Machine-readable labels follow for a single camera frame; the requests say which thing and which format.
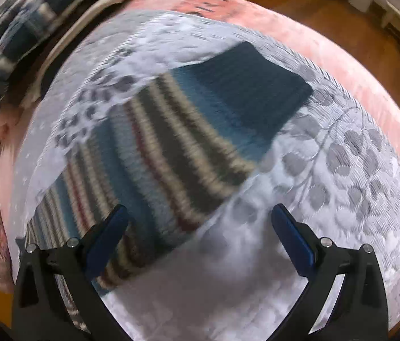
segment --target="beige strap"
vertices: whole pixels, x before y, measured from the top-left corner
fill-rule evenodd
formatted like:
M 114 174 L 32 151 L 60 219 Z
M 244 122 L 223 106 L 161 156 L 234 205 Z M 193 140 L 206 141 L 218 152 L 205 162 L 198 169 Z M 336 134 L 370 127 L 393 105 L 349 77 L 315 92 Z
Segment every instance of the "beige strap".
M 102 11 L 107 7 L 120 4 L 125 0 L 99 0 L 94 3 L 80 18 L 75 22 L 75 24 L 64 34 L 64 36 L 59 40 L 59 42 L 53 47 L 49 55 L 42 63 L 39 71 L 36 75 L 36 80 L 28 89 L 21 106 L 25 109 L 29 108 L 31 104 L 40 98 L 40 87 L 42 84 L 42 79 L 44 78 L 45 72 L 53 61 L 63 52 L 65 47 L 72 42 L 72 40 Z

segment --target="blue gripper pad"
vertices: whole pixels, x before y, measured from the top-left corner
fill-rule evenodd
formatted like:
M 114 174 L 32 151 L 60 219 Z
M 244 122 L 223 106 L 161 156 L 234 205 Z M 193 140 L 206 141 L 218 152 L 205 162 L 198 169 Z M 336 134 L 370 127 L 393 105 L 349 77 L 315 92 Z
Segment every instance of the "blue gripper pad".
M 99 277 L 110 260 L 117 244 L 123 238 L 124 231 L 129 223 L 129 213 L 124 206 L 119 206 L 107 218 L 108 222 L 88 250 L 86 256 L 85 276 L 88 280 Z
M 296 221 L 280 204 L 274 206 L 271 222 L 296 271 L 309 277 L 315 270 L 315 255 L 296 227 Z

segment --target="metal bolt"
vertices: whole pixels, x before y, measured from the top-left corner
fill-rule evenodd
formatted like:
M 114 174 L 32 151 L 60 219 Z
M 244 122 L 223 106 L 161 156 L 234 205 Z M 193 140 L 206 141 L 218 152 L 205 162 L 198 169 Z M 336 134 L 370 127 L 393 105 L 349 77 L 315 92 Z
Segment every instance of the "metal bolt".
M 333 244 L 332 240 L 329 237 L 322 237 L 320 239 L 320 242 L 324 247 L 331 247 Z
M 369 244 L 364 244 L 363 249 L 367 254 L 372 254 L 373 252 L 373 247 Z
M 79 244 L 79 239 L 76 237 L 71 237 L 66 241 L 66 245 L 70 248 L 76 247 Z
M 36 249 L 37 249 L 37 245 L 36 244 L 29 244 L 26 247 L 26 252 L 29 252 L 31 254 L 32 252 L 35 252 Z

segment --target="small wooden stool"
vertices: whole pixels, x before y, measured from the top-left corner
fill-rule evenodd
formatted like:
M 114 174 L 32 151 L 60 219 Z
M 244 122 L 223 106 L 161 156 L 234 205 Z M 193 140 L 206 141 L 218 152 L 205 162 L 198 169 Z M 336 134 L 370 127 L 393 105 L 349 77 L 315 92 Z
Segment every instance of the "small wooden stool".
M 391 23 L 398 31 L 400 31 L 400 10 L 386 0 L 386 14 L 381 20 L 381 28 L 385 28 Z

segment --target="striped scarf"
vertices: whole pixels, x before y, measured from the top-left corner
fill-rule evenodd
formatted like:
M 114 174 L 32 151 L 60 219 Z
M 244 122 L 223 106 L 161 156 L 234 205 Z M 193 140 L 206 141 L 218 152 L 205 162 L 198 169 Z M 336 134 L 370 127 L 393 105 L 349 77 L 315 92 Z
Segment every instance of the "striped scarf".
M 116 286 L 186 241 L 229 198 L 312 93 L 249 43 L 162 74 L 114 106 L 45 192 L 26 242 L 82 237 L 117 203 L 132 218 L 98 278 Z

